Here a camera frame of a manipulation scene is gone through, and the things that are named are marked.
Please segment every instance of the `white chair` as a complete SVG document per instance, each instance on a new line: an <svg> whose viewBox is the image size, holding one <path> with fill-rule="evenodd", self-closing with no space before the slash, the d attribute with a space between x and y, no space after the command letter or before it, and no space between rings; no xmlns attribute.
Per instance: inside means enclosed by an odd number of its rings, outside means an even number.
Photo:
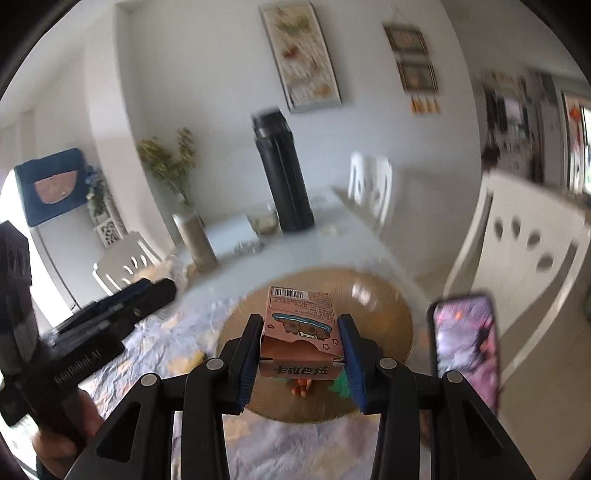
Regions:
<svg viewBox="0 0 591 480"><path fill-rule="evenodd" d="M138 232L130 232L95 263L92 275L111 295L131 285L137 272L158 263L158 255L144 238Z"/></svg>
<svg viewBox="0 0 591 480"><path fill-rule="evenodd" d="M349 179L349 200L371 216L380 234L389 219L392 198L392 165L386 157L353 152Z"/></svg>
<svg viewBox="0 0 591 480"><path fill-rule="evenodd" d="M499 170L484 174L476 212L447 279L444 297L449 296L457 276L472 258L483 228L484 243L472 291L491 293L499 337L546 291L571 245L576 247L566 279L548 312L503 371L504 384L556 319L583 264L591 229L584 212L547 190Z"/></svg>

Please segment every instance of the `metal screw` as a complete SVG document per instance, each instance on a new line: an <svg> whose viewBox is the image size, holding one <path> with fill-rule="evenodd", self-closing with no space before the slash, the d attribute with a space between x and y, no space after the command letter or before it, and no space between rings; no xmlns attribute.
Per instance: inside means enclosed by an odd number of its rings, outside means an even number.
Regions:
<svg viewBox="0 0 591 480"><path fill-rule="evenodd" d="M464 380L463 375L460 372L456 372L454 370L447 372L446 376L451 383L462 383L462 380Z"/></svg>
<svg viewBox="0 0 591 480"><path fill-rule="evenodd" d="M221 358L212 358L207 361L206 367L208 370L220 370L223 367L223 360Z"/></svg>
<svg viewBox="0 0 591 480"><path fill-rule="evenodd" d="M398 364L394 358L385 357L379 361L379 366L381 366L384 370L393 370L398 366Z"/></svg>
<svg viewBox="0 0 591 480"><path fill-rule="evenodd" d="M158 377L154 374L147 374L142 377L141 384L145 387L151 387L158 381Z"/></svg>

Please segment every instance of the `framed picture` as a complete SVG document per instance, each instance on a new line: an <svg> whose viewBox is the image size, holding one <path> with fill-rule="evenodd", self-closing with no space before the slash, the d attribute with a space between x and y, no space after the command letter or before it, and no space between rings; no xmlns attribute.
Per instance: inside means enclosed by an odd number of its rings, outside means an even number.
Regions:
<svg viewBox="0 0 591 480"><path fill-rule="evenodd" d="M260 11L290 112L341 105L335 72L312 4L264 5Z"/></svg>
<svg viewBox="0 0 591 480"><path fill-rule="evenodd" d="M430 63L398 62L402 87L406 92L437 93L437 78Z"/></svg>
<svg viewBox="0 0 591 480"><path fill-rule="evenodd" d="M416 28L400 25L384 25L392 50L398 53L418 53L427 55L427 45L423 34Z"/></svg>

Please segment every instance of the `chair backrest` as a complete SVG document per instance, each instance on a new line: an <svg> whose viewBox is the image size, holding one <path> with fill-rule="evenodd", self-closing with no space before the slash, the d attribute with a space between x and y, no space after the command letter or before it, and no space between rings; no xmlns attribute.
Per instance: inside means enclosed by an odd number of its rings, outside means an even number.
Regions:
<svg viewBox="0 0 591 480"><path fill-rule="evenodd" d="M567 201L498 170L483 177L480 195L491 203L472 290L492 293L502 335L546 291L570 246L587 248L589 227Z"/></svg>
<svg viewBox="0 0 591 480"><path fill-rule="evenodd" d="M388 220L392 198L392 165L386 157L351 155L349 199L365 209L381 229Z"/></svg>
<svg viewBox="0 0 591 480"><path fill-rule="evenodd" d="M108 294L113 294L131 285L137 272L157 263L160 259L141 234L130 232L95 263L92 274Z"/></svg>

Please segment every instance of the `ceiling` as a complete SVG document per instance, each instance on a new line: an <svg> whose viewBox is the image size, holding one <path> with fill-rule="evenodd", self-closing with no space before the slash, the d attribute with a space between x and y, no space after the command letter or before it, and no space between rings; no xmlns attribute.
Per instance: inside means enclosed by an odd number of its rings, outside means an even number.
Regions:
<svg viewBox="0 0 591 480"><path fill-rule="evenodd" d="M39 95L68 62L81 51L80 41L90 26L109 8L119 4L137 8L143 0L82 0L76 4L33 47L0 99L0 128L10 125L18 114L34 107Z"/></svg>

